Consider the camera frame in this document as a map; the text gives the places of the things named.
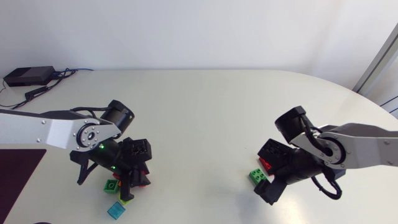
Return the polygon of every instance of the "blue block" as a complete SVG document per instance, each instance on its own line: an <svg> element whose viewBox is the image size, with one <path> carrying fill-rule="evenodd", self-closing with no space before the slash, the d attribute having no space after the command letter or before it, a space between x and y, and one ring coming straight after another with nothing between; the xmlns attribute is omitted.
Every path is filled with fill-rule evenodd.
<svg viewBox="0 0 398 224"><path fill-rule="evenodd" d="M124 211L126 211L126 209L123 208L123 206L119 202L116 202L108 210L108 213L112 216L112 218L117 220L123 214Z"/></svg>

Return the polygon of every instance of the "black power adapter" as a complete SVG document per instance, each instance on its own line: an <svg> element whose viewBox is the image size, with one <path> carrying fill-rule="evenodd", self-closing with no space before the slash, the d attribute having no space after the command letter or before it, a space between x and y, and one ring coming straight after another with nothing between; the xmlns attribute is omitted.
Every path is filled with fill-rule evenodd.
<svg viewBox="0 0 398 224"><path fill-rule="evenodd" d="M55 72L53 66L17 68L4 77L8 86L47 85Z"/></svg>

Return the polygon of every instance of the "cable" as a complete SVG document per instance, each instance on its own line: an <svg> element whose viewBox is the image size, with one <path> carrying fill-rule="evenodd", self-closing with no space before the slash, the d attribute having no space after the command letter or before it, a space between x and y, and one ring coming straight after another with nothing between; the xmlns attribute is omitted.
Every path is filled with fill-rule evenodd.
<svg viewBox="0 0 398 224"><path fill-rule="evenodd" d="M77 107L77 108L73 108L70 109L71 111L77 112L77 111L88 111L91 113L91 115L93 116L94 119L97 119L97 117L95 116L94 111L107 111L112 109L112 107L105 107L105 108L91 108L91 107Z"/></svg>
<svg viewBox="0 0 398 224"><path fill-rule="evenodd" d="M307 120L301 116L301 120L304 123L304 130L305 130L305 135L307 136L308 140L310 141L310 143L317 149L321 150L321 152L325 152L325 148L315 139L315 137L313 136L312 132L311 132L311 127L308 124Z"/></svg>
<svg viewBox="0 0 398 224"><path fill-rule="evenodd" d="M396 99L396 98L398 98L398 96L396 96L396 97L394 97L393 99L391 99L391 100L389 100L389 101L387 101L387 102L383 103L383 104L382 104L382 105L380 105L380 106L384 106L384 105L386 105L386 104L390 103L392 100L394 100L394 99Z"/></svg>
<svg viewBox="0 0 398 224"><path fill-rule="evenodd" d="M336 190L335 194L327 191L324 187L322 187L322 185L318 182L318 180L315 176L311 177L311 180L319 188L319 190L322 191L322 193L324 193L326 196L328 196L334 200L338 200L341 198L343 191L341 190L340 186L337 184L337 182L335 180L329 182L329 184Z"/></svg>
<svg viewBox="0 0 398 224"><path fill-rule="evenodd" d="M305 135L307 136L308 140L310 143L317 149L321 150L322 152L325 152L325 148L315 139L313 136L311 129L315 129L322 133L322 130L316 128L316 127L310 127L308 124L307 120L301 116L301 120L304 123L304 128L305 128ZM311 177L312 182L319 188L322 193L324 193L326 196L330 197L331 199L338 200L341 197L341 194L343 191L341 190L340 186L337 184L335 180L329 181L329 184L336 190L336 193L333 194L329 191L327 191L317 180L315 176Z"/></svg>
<svg viewBox="0 0 398 224"><path fill-rule="evenodd" d="M52 74L52 79L53 79L53 80L57 80L57 81L56 81L53 85L48 86L48 89L47 89L47 90L45 90L45 91L43 91L42 93L39 93L39 94L37 94L37 95L34 95L34 96L32 96L31 98L26 99L26 100L24 100L24 101L22 101L22 102L20 102L20 103L17 103L17 104L14 104L14 105L9 105L9 106L5 106L5 105L0 105L0 106L5 107L5 108L11 108L11 110L20 108L21 106L24 106L25 104L27 104L28 102L32 101L33 99L36 99L37 97L39 97L39 96L43 95L44 93L50 91L52 88L54 88L55 86L57 86L63 79L72 76L73 74L75 74L75 73L76 73L77 71L79 71L79 70L94 71L94 70L89 69L89 68L75 68L75 69L66 68L64 71L53 72L53 74Z"/></svg>
<svg viewBox="0 0 398 224"><path fill-rule="evenodd" d="M6 86L4 85L4 80L2 80L2 89L0 90L0 93L3 91L3 90L5 90L6 89Z"/></svg>
<svg viewBox="0 0 398 224"><path fill-rule="evenodd" d="M390 111L390 113L392 113L392 112L394 112L394 111L396 111L396 110L398 110L398 108L393 109L392 111Z"/></svg>
<svg viewBox="0 0 398 224"><path fill-rule="evenodd" d="M314 129L314 130L318 131L319 133L322 133L322 132L323 132L321 129L319 129L319 128L317 128L317 127L311 127L311 129Z"/></svg>

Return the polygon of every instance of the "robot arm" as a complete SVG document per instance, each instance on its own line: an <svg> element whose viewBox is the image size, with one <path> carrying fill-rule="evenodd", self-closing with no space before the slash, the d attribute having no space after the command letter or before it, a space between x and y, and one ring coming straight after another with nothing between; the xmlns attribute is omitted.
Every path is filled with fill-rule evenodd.
<svg viewBox="0 0 398 224"><path fill-rule="evenodd" d="M121 134L113 123L74 111L33 114L0 110L0 149L67 149L85 152Z"/></svg>
<svg viewBox="0 0 398 224"><path fill-rule="evenodd" d="M91 116L77 111L89 111ZM104 111L97 118L94 111ZM0 149L66 149L80 165L78 184L98 165L120 176L121 199L134 196L130 187L148 185L145 161L152 158L146 139L116 142L134 119L132 111L113 100L106 108L74 108L42 114L0 110ZM89 160L94 164L88 167Z"/></svg>
<svg viewBox="0 0 398 224"><path fill-rule="evenodd" d="M346 169L376 165L396 166L398 131L386 131L376 126L348 123L342 126L316 128L305 115L305 110L295 107L275 121L285 140L296 148L269 139L258 155L275 175L272 183L262 180L254 189L267 203L276 202L289 184L311 178L328 197L339 199L342 194L336 180ZM325 190L316 175L323 173L336 190Z"/></svg>

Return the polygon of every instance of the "white table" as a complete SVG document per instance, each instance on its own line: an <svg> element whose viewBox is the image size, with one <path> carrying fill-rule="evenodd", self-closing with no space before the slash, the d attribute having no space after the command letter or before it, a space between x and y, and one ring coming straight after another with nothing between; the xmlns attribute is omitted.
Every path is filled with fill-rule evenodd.
<svg viewBox="0 0 398 224"><path fill-rule="evenodd" d="M31 89L8 90L0 103L17 103ZM288 185L273 206L253 192L248 174L261 167L257 152L269 138L285 142L274 121L294 106L316 126L398 129L393 116L342 86L273 70L81 71L21 110L100 107L112 99L136 115L123 137L152 145L152 184L133 188L135 199L114 221L106 211L116 195L103 192L112 173L98 167L79 186L69 151L47 151L6 223L396 223L395 167L348 170L338 180L340 200L311 180Z"/></svg>

